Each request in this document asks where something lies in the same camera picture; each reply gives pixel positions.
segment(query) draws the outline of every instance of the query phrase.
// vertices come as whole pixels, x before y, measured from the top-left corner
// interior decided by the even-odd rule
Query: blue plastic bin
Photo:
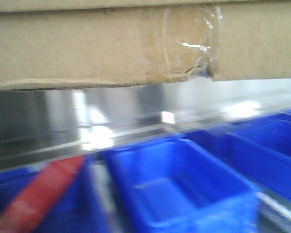
[[[34,233],[108,233],[93,189],[92,163],[85,162],[75,181]],[[30,167],[0,173],[0,212],[37,174]]]
[[[136,233],[256,232],[256,187],[175,137],[103,152]]]
[[[291,200],[291,123],[267,120],[226,136],[228,163]]]

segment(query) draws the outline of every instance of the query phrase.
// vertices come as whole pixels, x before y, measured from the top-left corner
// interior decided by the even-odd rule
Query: plastic bin
[[[226,136],[228,163],[291,200],[291,123],[267,120]]]
[[[136,233],[252,233],[256,187],[190,140],[103,152]]]
[[[189,139],[200,145],[215,157],[226,162],[224,137],[227,133],[237,130],[239,127],[234,125],[220,125],[204,130],[195,130],[184,133],[184,138]]]
[[[85,162],[75,181],[34,233],[107,233],[108,227],[92,186],[91,162]],[[0,212],[37,174],[33,167],[0,172]]]

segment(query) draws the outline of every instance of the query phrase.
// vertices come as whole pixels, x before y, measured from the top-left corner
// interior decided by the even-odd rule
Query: red object
[[[51,162],[4,209],[0,233],[29,233],[71,185],[83,157]]]

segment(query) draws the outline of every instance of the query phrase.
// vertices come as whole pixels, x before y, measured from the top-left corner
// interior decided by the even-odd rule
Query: shelf
[[[291,108],[291,79],[0,92],[0,170]]]

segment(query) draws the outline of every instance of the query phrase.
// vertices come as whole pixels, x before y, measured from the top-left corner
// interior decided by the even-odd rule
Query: cardboard
[[[224,1],[242,0],[0,0],[0,12],[141,7]]]
[[[291,78],[291,1],[224,4],[214,80]]]
[[[0,90],[291,78],[291,1],[0,14]]]

